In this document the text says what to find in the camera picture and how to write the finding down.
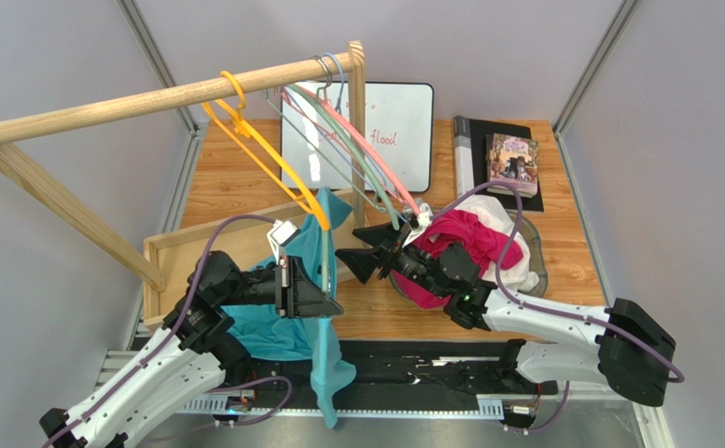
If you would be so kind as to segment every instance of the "book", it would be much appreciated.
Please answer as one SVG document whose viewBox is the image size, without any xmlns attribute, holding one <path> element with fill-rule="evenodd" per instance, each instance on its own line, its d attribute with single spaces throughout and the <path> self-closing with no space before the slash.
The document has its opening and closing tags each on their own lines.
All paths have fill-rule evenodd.
<svg viewBox="0 0 725 448">
<path fill-rule="evenodd" d="M 456 197 L 489 180 L 486 135 L 495 133 L 531 138 L 530 128 L 526 126 L 483 119 L 468 119 L 462 116 L 453 119 L 453 164 L 456 174 Z M 516 199 L 508 194 L 486 190 L 480 191 L 478 194 L 496 197 L 509 210 L 517 208 Z M 544 203 L 541 198 L 541 179 L 537 183 L 536 195 L 532 198 L 523 198 L 523 209 L 533 212 L 544 211 Z"/>
<path fill-rule="evenodd" d="M 532 198 L 538 192 L 538 142 L 530 138 L 494 133 L 486 135 L 489 148 L 489 180 L 513 186 L 523 198 Z M 494 193 L 510 194 L 506 187 L 488 188 Z"/>
</svg>

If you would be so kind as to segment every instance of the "wooden tray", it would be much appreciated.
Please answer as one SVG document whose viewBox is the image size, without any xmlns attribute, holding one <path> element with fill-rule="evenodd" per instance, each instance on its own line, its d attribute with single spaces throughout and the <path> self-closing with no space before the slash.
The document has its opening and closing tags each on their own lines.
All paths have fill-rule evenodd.
<svg viewBox="0 0 725 448">
<path fill-rule="evenodd" d="M 336 191 L 335 194 L 343 201 L 351 203 L 351 189 Z M 306 218 L 306 213 L 295 203 L 252 213 L 279 220 L 289 219 L 297 226 L 301 226 Z M 185 296 L 188 276 L 196 269 L 196 263 L 207 240 L 221 222 L 223 219 L 162 233 L 144 240 L 144 257 L 156 265 L 166 277 L 166 289 L 161 292 L 144 285 L 144 325 L 150 330 L 158 329 L 163 318 Z M 272 254 L 266 238 L 270 229 L 271 224 L 257 220 L 243 219 L 233 222 L 218 235 L 213 249 L 227 252 L 239 268 L 247 270 Z M 362 247 L 362 243 L 351 234 L 353 229 L 354 217 L 349 215 L 332 233 L 335 247 Z M 339 260 L 337 276 L 339 283 L 354 278 Z"/>
</svg>

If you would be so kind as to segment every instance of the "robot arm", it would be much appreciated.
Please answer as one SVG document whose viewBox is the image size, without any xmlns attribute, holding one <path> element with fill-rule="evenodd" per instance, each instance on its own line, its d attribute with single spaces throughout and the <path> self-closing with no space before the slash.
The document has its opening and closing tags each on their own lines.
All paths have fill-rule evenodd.
<svg viewBox="0 0 725 448">
<path fill-rule="evenodd" d="M 354 235 L 371 248 L 339 249 L 336 255 L 363 284 L 376 270 L 380 279 L 395 271 L 438 297 L 450 297 L 444 311 L 461 327 L 516 331 L 552 342 L 512 344 L 518 353 L 510 357 L 511 367 L 533 383 L 607 384 L 629 400 L 662 405 L 669 383 L 666 365 L 676 343 L 637 304 L 617 299 L 609 308 L 577 306 L 507 294 L 479 279 L 481 268 L 461 245 L 449 246 L 437 259 L 408 245 L 412 229 L 402 226 L 395 231 L 389 224 L 357 229 Z"/>
<path fill-rule="evenodd" d="M 193 275 L 188 283 L 196 288 L 195 295 L 174 337 L 170 335 L 185 298 L 99 391 L 69 410 L 51 409 L 42 417 L 39 423 L 49 438 L 62 433 L 52 447 L 134 447 L 194 397 L 242 383 L 251 357 L 227 333 L 234 320 L 222 306 L 271 304 L 288 318 L 342 314 L 296 257 L 281 256 L 278 263 L 243 272 L 226 253 L 211 252 L 198 284 L 193 284 Z"/>
</svg>

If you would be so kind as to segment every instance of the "hanger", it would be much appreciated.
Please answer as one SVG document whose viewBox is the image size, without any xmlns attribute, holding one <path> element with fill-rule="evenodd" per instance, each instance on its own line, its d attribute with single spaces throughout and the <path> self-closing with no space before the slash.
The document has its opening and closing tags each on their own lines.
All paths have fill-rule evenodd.
<svg viewBox="0 0 725 448">
<path fill-rule="evenodd" d="M 270 96 L 269 96 L 269 93 L 268 93 L 268 90 L 263 91 L 262 94 L 263 94 L 263 98 L 265 99 L 266 103 L 268 103 L 268 105 L 271 107 L 271 109 L 273 109 L 277 114 L 279 114 L 279 116 L 282 117 L 282 119 L 284 121 L 286 121 L 287 124 L 289 124 L 290 127 L 292 127 L 293 130 L 296 131 L 296 133 L 298 133 L 301 136 L 301 138 L 305 142 L 307 142 L 307 144 L 310 145 L 315 150 L 315 152 L 317 152 L 318 154 L 320 154 L 321 157 L 323 157 L 324 160 L 334 169 L 334 171 L 336 171 L 337 174 L 340 175 L 343 180 L 345 180 L 346 182 L 348 182 L 349 185 L 351 185 L 351 188 L 355 189 L 356 192 L 358 192 L 359 194 L 361 194 L 362 195 L 362 198 L 364 198 L 365 201 L 367 201 L 370 204 L 370 206 L 373 207 L 377 212 L 379 212 L 379 213 L 387 213 L 387 209 L 386 208 L 384 208 L 384 207 L 378 205 L 377 203 L 375 203 L 371 198 L 368 197 L 368 195 L 365 193 L 365 191 L 363 191 L 362 189 L 360 189 L 359 187 L 357 187 L 356 185 L 354 185 L 354 182 L 348 177 L 348 175 L 346 175 L 345 172 L 343 170 L 341 170 L 340 167 L 337 166 L 334 163 L 334 161 L 332 161 L 324 153 L 324 151 L 321 150 L 321 148 L 318 145 L 316 145 L 312 140 L 310 140 L 307 137 L 307 135 L 305 135 L 304 132 L 301 129 L 299 129 L 299 127 L 296 125 L 296 123 L 294 123 L 291 119 L 289 119 L 285 114 L 282 113 L 281 110 L 279 110 L 279 108 L 274 103 L 272 103 L 272 101 L 270 99 Z M 342 157 L 343 160 L 346 163 L 348 163 L 349 165 L 351 165 L 351 169 L 354 170 L 354 172 L 357 173 L 358 175 L 362 176 L 362 178 L 365 179 L 365 183 L 368 184 L 368 186 L 370 186 L 371 188 L 373 188 L 373 186 L 370 184 L 370 181 L 362 173 L 359 173 L 359 170 L 357 170 L 354 167 L 354 165 L 351 163 L 351 160 L 349 160 L 348 157 L 346 155 L 344 155 L 337 148 L 337 146 L 334 144 L 334 142 L 331 140 L 331 138 L 333 138 L 334 136 L 331 135 L 330 133 L 328 133 L 328 131 L 326 131 L 323 127 L 321 127 L 319 124 L 315 123 L 314 121 L 311 121 L 311 123 L 313 124 L 313 126 L 315 126 L 316 130 L 318 130 L 320 133 L 322 133 L 324 135 L 324 137 L 326 137 L 326 139 L 329 141 L 329 144 L 340 155 L 340 157 Z"/>
<path fill-rule="evenodd" d="M 314 106 L 314 110 L 318 113 L 318 115 L 321 116 L 321 118 L 324 119 L 324 121 L 328 124 L 330 128 L 334 130 L 334 133 L 330 133 L 325 128 L 323 128 L 321 125 L 319 125 L 317 122 L 315 122 L 313 119 L 307 116 L 307 114 L 304 112 L 303 109 L 296 103 L 296 101 L 290 97 L 289 92 L 287 89 L 285 89 L 282 93 L 283 100 L 288 103 L 291 107 L 293 107 L 294 110 L 296 110 L 302 117 L 305 117 L 308 121 L 310 121 L 313 126 L 320 132 L 323 133 L 324 136 L 329 141 L 329 144 L 335 148 L 336 151 L 340 152 L 337 147 L 334 145 L 334 142 L 338 142 L 346 151 L 348 151 L 349 154 L 351 154 L 355 160 L 359 162 L 360 167 L 362 168 L 362 171 L 365 173 L 365 175 L 362 176 L 363 179 L 366 179 L 369 181 L 371 187 L 376 192 L 377 196 L 381 199 L 382 204 L 384 206 L 384 211 L 390 216 L 390 222 L 393 225 L 393 228 L 396 230 L 400 229 L 400 221 L 398 220 L 398 217 L 401 217 L 401 220 L 404 220 L 402 215 L 395 209 L 395 207 L 392 205 L 392 202 L 390 201 L 389 197 L 387 196 L 387 193 L 384 192 L 384 186 L 382 185 L 379 178 L 376 176 L 376 174 L 373 172 L 372 169 L 370 169 L 370 165 L 368 161 L 362 156 L 362 153 L 357 149 L 354 142 L 352 142 L 348 135 L 345 134 L 345 131 L 342 129 L 342 127 L 337 124 L 332 117 L 330 117 L 324 110 L 321 109 L 320 106 Z M 351 161 L 348 159 L 345 159 L 346 162 L 351 164 Z"/>
<path fill-rule="evenodd" d="M 324 53 L 324 56 L 329 57 L 334 62 L 334 64 L 337 66 L 337 70 L 340 72 L 340 79 L 341 79 L 341 81 L 340 81 L 340 91 L 338 92 L 338 95 L 337 95 L 337 103 L 334 105 L 334 110 L 337 111 L 338 114 L 342 115 L 342 90 L 345 87 L 345 73 L 343 73 L 343 71 L 342 71 L 342 65 L 340 64 L 340 61 L 337 59 L 337 57 L 334 54 L 329 53 L 329 52 L 326 52 L 326 53 Z M 384 175 L 384 172 L 382 171 L 382 168 L 378 165 L 378 163 L 374 162 L 373 163 L 373 168 L 375 168 L 376 171 L 381 176 L 381 181 L 382 181 L 382 185 L 384 186 L 384 189 L 386 189 L 391 195 L 393 195 L 396 199 L 398 199 L 399 202 L 404 203 L 404 201 L 401 198 L 400 194 L 398 194 L 397 191 L 393 192 L 388 187 L 388 185 L 386 183 L 386 178 L 387 177 Z"/>
<path fill-rule="evenodd" d="M 318 97 L 320 97 L 321 91 L 323 91 L 324 100 L 326 101 L 326 100 L 328 100 L 327 89 L 329 87 L 331 87 L 332 83 L 334 82 L 334 80 L 332 79 L 331 70 L 328 68 L 327 62 L 324 61 L 324 58 L 322 58 L 321 56 L 315 55 L 315 56 L 313 56 L 312 59 L 315 59 L 316 61 L 318 61 L 318 63 L 320 63 L 321 67 L 323 67 L 323 69 L 324 69 L 324 75 L 326 76 L 327 82 L 326 82 L 326 84 L 324 84 L 324 87 L 319 87 L 317 90 L 315 90 L 315 94 L 317 94 Z"/>
<path fill-rule="evenodd" d="M 232 86 L 235 88 L 235 92 L 238 94 L 239 104 L 238 109 L 235 110 L 230 105 L 228 105 L 224 100 L 216 100 L 216 104 L 219 105 L 222 109 L 224 109 L 228 115 L 230 115 L 230 118 L 232 119 L 232 124 L 234 125 L 234 132 L 230 131 L 229 128 L 224 126 L 224 124 L 218 119 L 216 116 L 216 113 L 213 111 L 213 108 L 210 106 L 209 103 L 202 103 L 202 108 L 207 113 L 207 115 L 216 123 L 216 125 L 221 128 L 224 133 L 226 133 L 241 149 L 260 167 L 262 170 L 293 200 L 295 201 L 305 212 L 314 215 L 315 219 L 318 221 L 318 224 L 321 227 L 321 230 L 323 231 L 329 231 L 331 229 L 331 224 L 329 223 L 329 220 L 326 216 L 326 213 L 324 212 L 323 208 L 321 207 L 320 203 L 316 200 L 315 196 L 312 194 L 312 192 L 307 188 L 306 185 L 304 185 L 304 182 L 301 180 L 299 175 L 296 174 L 295 171 L 293 171 L 293 168 L 290 167 L 290 165 L 285 161 L 285 159 L 282 158 L 282 156 L 274 149 L 270 143 L 262 136 L 260 135 L 257 130 L 248 122 L 246 119 L 244 119 L 243 110 L 246 107 L 246 97 L 244 95 L 244 91 L 241 89 L 240 84 L 235 79 L 235 77 L 230 74 L 229 72 L 221 72 L 221 76 L 225 77 L 229 82 L 232 83 Z M 301 201 L 300 197 L 297 197 L 293 191 L 291 191 L 280 179 L 278 175 L 275 175 L 270 169 L 268 169 L 267 166 L 257 157 L 255 154 L 249 149 L 236 134 L 242 135 L 246 138 L 253 138 L 256 140 L 262 147 L 265 149 L 266 152 L 271 156 L 276 163 L 282 167 L 283 170 L 285 170 L 285 173 L 290 176 L 291 179 L 293 179 L 293 182 L 296 184 L 296 186 L 299 188 L 299 191 L 301 192 L 301 195 L 303 196 L 303 199 L 307 202 L 307 204 L 304 204 Z"/>
<path fill-rule="evenodd" d="M 310 105 L 313 105 L 315 107 L 315 110 L 323 108 L 328 114 L 334 119 L 334 120 L 328 120 L 328 123 L 336 122 L 342 128 L 348 132 L 348 134 L 356 141 L 356 143 L 359 145 L 360 148 L 362 148 L 371 159 L 373 159 L 374 162 L 376 162 L 384 171 L 384 174 L 389 178 L 390 182 L 392 182 L 393 187 L 395 187 L 395 190 L 400 193 L 401 197 L 404 199 L 406 204 L 411 208 L 414 213 L 419 213 L 420 207 L 417 205 L 417 202 L 412 198 L 409 191 L 403 186 L 403 184 L 400 182 L 400 180 L 397 178 L 395 173 L 393 173 L 392 169 L 384 163 L 382 157 L 379 155 L 379 153 L 374 149 L 370 143 L 368 143 L 368 140 L 363 137 L 359 131 L 356 130 L 354 126 L 351 125 L 351 123 L 348 122 L 345 118 L 342 117 L 342 115 L 338 114 L 336 110 L 331 108 L 327 102 L 322 102 L 317 95 L 314 93 L 307 91 L 302 86 L 298 84 L 293 84 L 294 89 L 293 91 L 300 95 L 304 100 L 306 100 Z"/>
<path fill-rule="evenodd" d="M 342 81 L 341 81 L 341 83 L 342 83 L 341 84 L 341 94 L 342 94 L 342 86 L 343 86 L 343 84 L 345 82 L 345 74 L 342 71 L 342 66 L 338 64 L 339 61 L 337 61 L 337 58 L 333 54 L 331 54 L 331 53 L 326 53 L 326 54 L 329 55 L 329 57 L 332 59 L 332 61 L 335 64 L 337 64 L 337 66 L 339 68 L 339 71 L 340 71 L 340 74 L 341 74 L 341 79 L 342 79 Z M 326 84 L 322 88 L 318 88 L 318 91 L 321 91 L 323 89 L 323 95 L 324 96 L 327 96 L 326 88 L 328 86 L 331 86 L 331 72 L 329 71 L 328 64 L 323 60 L 323 58 L 321 58 L 319 56 L 313 56 L 313 59 L 316 59 L 317 61 L 319 61 L 319 63 L 321 63 L 321 66 L 324 69 L 324 73 L 326 75 L 327 82 L 326 82 Z M 307 120 L 309 120 L 313 124 L 313 126 L 316 128 L 316 130 L 319 131 L 320 133 L 322 133 L 326 137 L 326 139 L 328 140 L 328 142 L 332 146 L 332 148 L 334 148 L 335 151 L 337 151 L 341 155 L 341 157 L 347 163 L 349 163 L 351 165 L 352 169 L 358 175 L 361 175 L 362 178 L 365 179 L 367 183 L 369 183 L 369 185 L 371 185 L 372 189 L 376 192 L 376 194 L 380 198 L 381 202 L 383 203 L 384 209 L 382 209 L 382 207 L 379 206 L 378 204 L 375 204 L 373 201 L 371 201 L 368 198 L 368 195 L 366 193 L 364 193 L 362 191 L 359 191 L 359 192 L 363 194 L 365 200 L 368 201 L 368 203 L 370 203 L 371 205 L 373 205 L 373 207 L 378 212 L 380 212 L 380 213 L 386 212 L 386 213 L 389 214 L 390 221 L 392 222 L 392 225 L 393 225 L 393 228 L 394 229 L 396 229 L 396 230 L 400 229 L 400 221 L 398 220 L 398 218 L 400 217 L 401 220 L 405 220 L 405 219 L 396 210 L 396 208 L 392 205 L 392 202 L 390 201 L 389 197 L 384 192 L 384 190 L 386 189 L 386 186 L 383 185 L 383 183 L 379 180 L 379 178 L 376 176 L 376 174 L 373 172 L 373 170 L 370 169 L 370 165 L 368 164 L 368 161 L 366 161 L 366 159 L 364 158 L 363 154 L 356 148 L 356 145 L 354 144 L 354 142 L 351 141 L 348 138 L 348 136 L 345 134 L 345 131 L 342 130 L 342 126 L 340 126 L 338 123 L 336 123 L 335 122 L 335 119 L 333 117 L 329 116 L 320 106 L 312 105 L 313 108 L 314 108 L 314 110 L 315 110 L 315 112 L 317 112 L 319 115 L 321 115 L 321 118 L 323 118 L 324 121 L 326 123 L 328 123 L 328 125 L 335 130 L 335 133 L 329 133 L 326 129 L 324 129 L 323 127 L 321 127 L 318 123 L 316 123 L 313 119 L 311 119 L 310 117 L 308 117 L 304 113 L 304 111 L 296 103 L 296 101 L 295 100 L 292 100 L 292 98 L 290 97 L 290 95 L 289 95 L 289 93 L 287 91 L 287 88 L 285 88 L 283 90 L 282 98 L 283 98 L 283 100 L 284 100 L 285 103 L 287 103 L 288 105 L 290 105 L 291 107 L 293 107 L 294 110 L 296 110 L 303 117 L 305 117 Z M 277 113 L 279 113 L 280 115 L 282 115 L 282 112 L 280 112 L 273 104 L 271 104 L 270 102 L 269 102 L 269 104 L 274 108 L 274 110 L 277 110 Z M 336 105 L 336 109 L 340 110 L 341 104 L 342 104 L 342 97 L 339 96 L 338 97 L 338 101 L 337 101 L 337 105 Z M 313 142 L 310 142 L 306 138 L 306 136 L 304 136 L 301 133 L 301 131 L 298 128 L 296 128 L 296 126 L 292 122 L 290 122 L 289 119 L 287 119 L 287 121 L 288 121 L 288 123 L 291 126 L 294 127 L 294 129 L 297 130 L 297 132 L 299 134 L 301 134 L 302 138 L 304 138 L 311 146 L 313 146 L 317 150 L 317 152 L 319 154 L 321 154 L 322 157 L 324 157 L 324 159 L 326 159 L 329 162 L 329 164 L 332 166 L 332 168 L 334 168 L 335 171 L 337 171 L 343 177 L 343 179 L 346 182 L 349 182 L 349 184 L 353 188 L 357 189 L 356 186 L 353 184 L 353 182 L 350 181 L 350 179 L 348 179 L 348 177 L 342 171 L 340 171 L 338 169 L 338 167 L 334 163 L 332 163 L 331 160 L 329 160 L 326 157 L 326 155 L 323 154 L 323 152 L 319 148 L 317 148 L 315 146 L 315 144 Z M 351 154 L 359 162 L 359 164 L 360 164 L 360 166 L 362 168 L 362 171 L 365 173 L 365 175 L 362 175 L 361 173 L 359 173 L 357 171 L 357 169 L 354 167 L 354 165 L 351 163 L 351 161 L 348 160 L 347 158 L 345 158 L 342 155 L 342 153 L 337 149 L 337 147 L 334 145 L 334 142 L 332 140 L 337 141 L 349 154 Z M 382 172 L 381 169 L 378 166 L 376 168 L 379 170 L 379 173 Z"/>
</svg>

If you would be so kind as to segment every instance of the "wooden clothes rack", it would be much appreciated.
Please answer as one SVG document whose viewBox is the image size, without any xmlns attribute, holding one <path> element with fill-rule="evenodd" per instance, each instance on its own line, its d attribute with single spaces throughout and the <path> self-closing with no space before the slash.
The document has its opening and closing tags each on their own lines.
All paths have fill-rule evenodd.
<svg viewBox="0 0 725 448">
<path fill-rule="evenodd" d="M 365 52 L 362 44 L 358 41 L 349 42 L 347 51 L 337 54 L 336 57 L 342 70 L 349 74 L 351 124 L 365 135 L 366 75 Z M 325 61 L 332 75 L 340 73 L 330 58 L 326 58 Z M 325 67 L 313 59 L 241 73 L 235 75 L 235 79 L 243 92 L 249 93 L 282 87 L 294 82 L 319 79 L 325 75 Z M 111 229 L 89 207 L 14 145 L 14 142 L 196 105 L 236 94 L 231 82 L 224 77 L 217 77 L 100 103 L 0 121 L 0 173 L 138 275 L 149 287 L 163 291 L 166 288 L 166 278 L 158 266 L 147 260 L 130 242 Z M 361 176 L 354 173 L 352 180 L 358 190 L 364 191 Z M 352 206 L 355 227 L 364 226 L 364 199 L 356 190 Z"/>
</svg>

